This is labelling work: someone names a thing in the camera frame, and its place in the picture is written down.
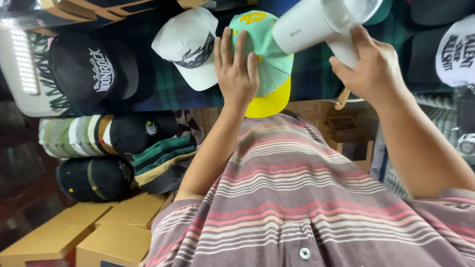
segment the striped polo shirt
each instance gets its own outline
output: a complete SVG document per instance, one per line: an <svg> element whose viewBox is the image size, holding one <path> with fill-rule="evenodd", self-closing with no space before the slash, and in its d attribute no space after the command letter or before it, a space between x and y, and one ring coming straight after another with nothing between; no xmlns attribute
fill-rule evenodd
<svg viewBox="0 0 475 267"><path fill-rule="evenodd" d="M473 267L475 192L403 201L301 118L246 119L203 201L153 223L147 267Z"/></svg>

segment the shirt button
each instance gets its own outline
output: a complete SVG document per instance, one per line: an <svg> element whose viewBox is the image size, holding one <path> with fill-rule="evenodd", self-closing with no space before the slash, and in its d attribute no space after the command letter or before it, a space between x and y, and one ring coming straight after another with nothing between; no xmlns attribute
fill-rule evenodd
<svg viewBox="0 0 475 267"><path fill-rule="evenodd" d="M310 258L310 251L308 250L308 248L301 248L299 253L302 259Z"/></svg>

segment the yellow cap brim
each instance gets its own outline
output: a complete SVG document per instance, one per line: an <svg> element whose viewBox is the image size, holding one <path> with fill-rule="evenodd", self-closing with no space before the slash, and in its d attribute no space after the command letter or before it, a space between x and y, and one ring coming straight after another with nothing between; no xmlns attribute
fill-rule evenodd
<svg viewBox="0 0 475 267"><path fill-rule="evenodd" d="M247 107L246 117L265 118L273 116L287 106L290 97L290 75L289 78L277 90L265 97L254 97Z"/></svg>

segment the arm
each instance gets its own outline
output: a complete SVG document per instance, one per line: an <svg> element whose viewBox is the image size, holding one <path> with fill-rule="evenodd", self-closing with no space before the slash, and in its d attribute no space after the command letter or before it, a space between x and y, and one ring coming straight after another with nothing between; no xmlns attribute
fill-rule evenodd
<svg viewBox="0 0 475 267"><path fill-rule="evenodd" d="M435 198L444 188L475 191L475 174L404 84L394 48L371 39L363 27L352 34L361 61L352 70L332 57L333 71L376 110L389 156L406 190L414 198Z"/></svg>
<svg viewBox="0 0 475 267"><path fill-rule="evenodd" d="M231 29L226 27L222 42L218 37L214 44L216 74L224 97L224 107L186 171L175 201L202 200L223 173L238 142L247 106L259 87L257 58L254 52L250 53L247 59L249 73L244 67L246 32L239 34L234 60L229 49L230 35Z"/></svg>

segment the hand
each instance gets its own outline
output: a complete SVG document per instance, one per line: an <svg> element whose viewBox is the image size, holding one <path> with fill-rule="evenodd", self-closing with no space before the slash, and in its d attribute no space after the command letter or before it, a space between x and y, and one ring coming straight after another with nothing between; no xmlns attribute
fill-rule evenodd
<svg viewBox="0 0 475 267"><path fill-rule="evenodd" d="M251 52L247 58L247 71L244 67L244 47L246 31L239 34L234 50L234 61L229 48L231 29L226 27L223 39L217 37L214 43L214 60L218 84L224 97L224 104L235 108L247 109L259 88L257 75L257 57Z"/></svg>
<svg viewBox="0 0 475 267"><path fill-rule="evenodd" d="M352 93L368 101L376 111L412 99L392 45L372 39L363 27L355 28L351 34L361 58L355 68L352 70L336 57L330 58L333 72L343 84Z"/></svg>

